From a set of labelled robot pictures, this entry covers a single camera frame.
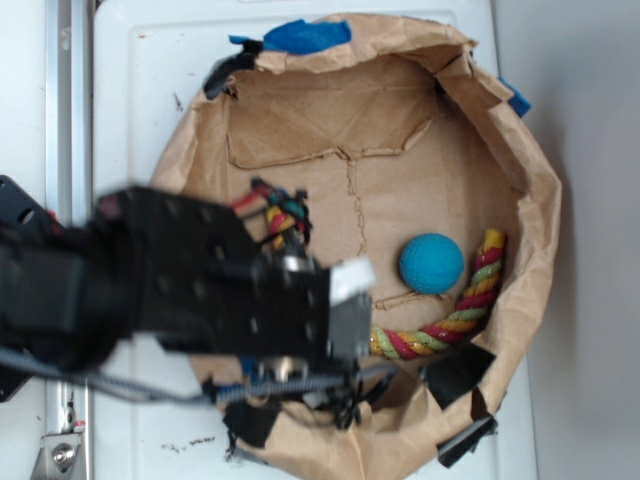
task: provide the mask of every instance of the screw hole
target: screw hole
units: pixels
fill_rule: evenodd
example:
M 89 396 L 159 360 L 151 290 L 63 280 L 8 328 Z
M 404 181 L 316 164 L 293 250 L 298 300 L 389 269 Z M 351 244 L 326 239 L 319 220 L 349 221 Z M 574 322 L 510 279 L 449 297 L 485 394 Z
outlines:
M 26 225 L 33 218 L 34 211 L 32 208 L 27 208 L 18 216 L 18 223 Z

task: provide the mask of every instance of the metal clamp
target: metal clamp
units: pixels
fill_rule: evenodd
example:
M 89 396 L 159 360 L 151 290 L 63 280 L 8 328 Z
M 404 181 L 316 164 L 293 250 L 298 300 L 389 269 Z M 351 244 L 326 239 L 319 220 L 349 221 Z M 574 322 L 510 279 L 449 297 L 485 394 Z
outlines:
M 85 474 L 86 456 L 81 433 L 42 437 L 31 480 L 80 480 Z

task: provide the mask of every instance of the white wall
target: white wall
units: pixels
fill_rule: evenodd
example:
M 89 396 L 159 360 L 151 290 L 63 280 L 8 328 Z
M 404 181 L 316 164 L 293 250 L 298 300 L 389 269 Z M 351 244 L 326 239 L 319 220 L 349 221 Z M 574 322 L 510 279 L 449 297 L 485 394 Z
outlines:
M 530 352 L 541 480 L 640 478 L 640 1 L 494 0 L 501 73 L 564 183 Z

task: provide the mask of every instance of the white surface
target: white surface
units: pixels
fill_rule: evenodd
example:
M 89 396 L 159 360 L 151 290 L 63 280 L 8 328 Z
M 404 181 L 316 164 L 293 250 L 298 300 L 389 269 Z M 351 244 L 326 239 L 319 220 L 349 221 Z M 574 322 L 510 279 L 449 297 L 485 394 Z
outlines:
M 529 354 L 541 480 L 638 478 L 640 2 L 496 0 L 501 71 L 564 183 Z
M 44 201 L 44 0 L 0 0 L 0 173 Z
M 338 11 L 403 14 L 451 23 L 479 40 L 476 60 L 495 73 L 488 7 L 488 1 L 473 0 L 432 0 L 420 6 L 410 0 L 110 0 L 98 10 L 95 32 L 96 193 L 132 181 L 148 182 L 182 109 L 212 65 L 239 50 L 228 43 L 229 34 L 262 38 L 286 21 Z M 144 339 L 136 340 L 133 350 L 120 349 L 110 368 L 182 393 L 197 389 L 183 357 L 165 356 Z M 96 480 L 290 478 L 249 461 L 225 462 L 226 429 L 211 409 L 134 406 L 99 396 L 96 419 Z M 499 435 L 484 439 L 475 455 L 465 456 L 448 471 L 432 462 L 411 478 L 536 479 L 526 363 L 518 369 L 498 421 Z M 211 437 L 215 440 L 191 444 Z

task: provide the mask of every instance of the black tape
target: black tape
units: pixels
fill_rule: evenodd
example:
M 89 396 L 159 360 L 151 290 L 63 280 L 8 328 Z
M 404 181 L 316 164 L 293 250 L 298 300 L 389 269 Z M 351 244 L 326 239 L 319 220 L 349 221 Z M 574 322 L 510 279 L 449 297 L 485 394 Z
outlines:
M 472 343 L 439 362 L 422 368 L 420 374 L 443 410 L 480 383 L 495 355 Z
M 232 403 L 227 407 L 223 421 L 234 435 L 247 444 L 264 448 L 280 411 L 279 404 L 256 408 L 246 402 Z
M 493 435 L 497 427 L 498 422 L 491 415 L 476 420 L 451 440 L 438 445 L 438 461 L 451 468 L 464 454 L 475 451 L 482 437 Z
M 256 58 L 258 58 L 260 52 L 262 52 L 262 42 L 246 40 L 242 44 L 242 52 L 228 57 L 215 65 L 202 87 L 207 99 L 211 100 L 223 91 L 227 78 L 233 72 L 237 70 L 254 70 L 256 68 Z

